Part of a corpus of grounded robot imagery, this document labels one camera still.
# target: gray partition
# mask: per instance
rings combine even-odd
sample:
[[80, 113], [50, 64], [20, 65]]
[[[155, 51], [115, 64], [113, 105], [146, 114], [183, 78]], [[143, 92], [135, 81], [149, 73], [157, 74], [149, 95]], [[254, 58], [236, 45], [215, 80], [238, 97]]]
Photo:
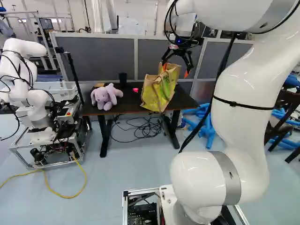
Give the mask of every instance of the gray partition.
[[179, 81], [178, 84], [183, 88], [183, 90], [187, 93], [190, 94], [192, 86], [193, 86], [193, 82], [181, 82]]
[[[146, 74], [156, 75], [158, 73], [158, 63], [161, 62], [161, 57], [164, 55], [168, 48], [167, 40], [150, 40], [139, 39], [138, 40], [138, 79], [143, 80]], [[194, 67], [197, 67], [197, 63], [200, 56], [201, 46], [196, 46], [191, 49], [192, 60]], [[173, 56], [169, 60], [170, 63], [181, 65], [180, 79], [183, 79], [184, 73], [187, 69], [183, 59], [179, 56]], [[195, 75], [195, 68], [191, 71], [191, 74], [187, 79], [193, 79]]]
[[[217, 77], [218, 66], [222, 61], [228, 45], [229, 43], [226, 42], [207, 43], [200, 71], [197, 77], [198, 79]], [[240, 57], [242, 57], [251, 47], [251, 44], [234, 43], [228, 58], [227, 66], [231, 65]]]
[[[118, 80], [119, 73], [135, 78], [133, 39], [56, 37], [56, 41], [71, 53], [79, 81]], [[73, 81], [66, 58], [62, 61], [69, 81]]]

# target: tangled cables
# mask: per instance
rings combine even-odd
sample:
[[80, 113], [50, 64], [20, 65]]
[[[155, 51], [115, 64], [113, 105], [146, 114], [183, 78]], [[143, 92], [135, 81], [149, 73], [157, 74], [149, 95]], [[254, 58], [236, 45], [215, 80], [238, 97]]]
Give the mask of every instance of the tangled cables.
[[[136, 137], [135, 139], [133, 140], [130, 140], [130, 141], [119, 141], [117, 139], [115, 139], [112, 134], [111, 135], [111, 138], [113, 140], [115, 140], [116, 142], [120, 142], [120, 143], [130, 143], [130, 142], [134, 142], [134, 141], [137, 141], [139, 139], [143, 139], [143, 138], [152, 138], [152, 137], [155, 137], [157, 136], [158, 134], [161, 133], [161, 130], [162, 130], [162, 119], [161, 117], [158, 117], [158, 116], [154, 116], [154, 117], [149, 117], [148, 119], [145, 118], [145, 117], [135, 117], [135, 118], [131, 118], [131, 119], [128, 119], [126, 120], [126, 123], [130, 126], [129, 128], [122, 128], [119, 126], [120, 122], [118, 122], [119, 120], [119, 117], [121, 116], [122, 114], [118, 114], [116, 117], [113, 117], [113, 121], [114, 121], [114, 124], [112, 126], [112, 128], [114, 126], [118, 126], [121, 130], [123, 131], [128, 131], [128, 130], [131, 130], [131, 129], [134, 129], [134, 136]], [[134, 125], [132, 123], [130, 123], [131, 121], [133, 120], [137, 120], [137, 119], [143, 119], [145, 121], [144, 124], [142, 125]]]

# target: light blue floor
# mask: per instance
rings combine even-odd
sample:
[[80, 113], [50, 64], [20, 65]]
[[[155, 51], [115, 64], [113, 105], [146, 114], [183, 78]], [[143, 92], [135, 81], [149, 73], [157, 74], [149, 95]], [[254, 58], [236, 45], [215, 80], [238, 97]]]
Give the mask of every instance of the light blue floor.
[[[1, 115], [0, 136], [13, 132], [15, 125], [12, 115]], [[177, 131], [181, 143], [187, 135], [188, 131]], [[133, 138], [130, 131], [113, 130], [113, 136], [122, 140]], [[0, 183], [13, 174], [27, 171], [8, 150], [13, 140], [0, 143]], [[111, 141], [106, 158], [99, 157], [101, 140], [98, 123], [93, 122], [83, 163], [88, 184], [81, 195], [74, 199], [55, 196], [47, 190], [42, 173], [15, 178], [0, 189], [0, 224], [121, 225], [123, 190], [170, 183], [169, 166], [177, 150], [163, 134], [127, 144]], [[212, 150], [223, 149], [224, 143], [216, 138]], [[195, 137], [185, 150], [205, 150], [205, 139]], [[285, 163], [289, 154], [290, 151], [280, 149], [267, 153], [270, 187], [259, 201], [241, 206], [251, 225], [300, 224], [300, 162]], [[49, 170], [47, 176], [51, 187], [64, 195], [75, 194], [84, 181], [76, 165]]]

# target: black pole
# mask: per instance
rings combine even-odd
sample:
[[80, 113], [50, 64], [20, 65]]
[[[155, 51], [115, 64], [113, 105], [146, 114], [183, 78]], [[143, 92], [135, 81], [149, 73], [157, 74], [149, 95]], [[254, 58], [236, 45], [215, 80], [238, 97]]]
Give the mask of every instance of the black pole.
[[77, 77], [77, 73], [76, 73], [76, 70], [75, 70], [75, 67], [74, 67], [74, 63], [73, 63], [71, 53], [65, 52], [65, 54], [67, 54], [67, 59], [69, 60], [69, 64], [71, 66], [71, 70], [72, 70], [72, 73], [73, 73], [74, 81], [76, 83], [76, 87], [77, 87], [77, 90], [78, 90], [78, 94], [79, 94], [81, 103], [82, 103], [82, 105], [84, 105], [83, 94], [81, 93], [81, 89], [80, 89], [80, 86], [79, 86], [78, 77]]

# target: purple stuffed bunny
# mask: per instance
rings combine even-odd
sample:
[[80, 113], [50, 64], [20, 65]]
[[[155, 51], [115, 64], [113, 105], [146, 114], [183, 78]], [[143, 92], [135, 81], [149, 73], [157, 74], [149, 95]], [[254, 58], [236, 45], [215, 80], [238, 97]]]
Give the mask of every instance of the purple stuffed bunny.
[[123, 92], [113, 87], [110, 83], [106, 87], [94, 89], [90, 94], [92, 105], [96, 105], [98, 109], [110, 110], [113, 105], [117, 104], [117, 97], [123, 97]]

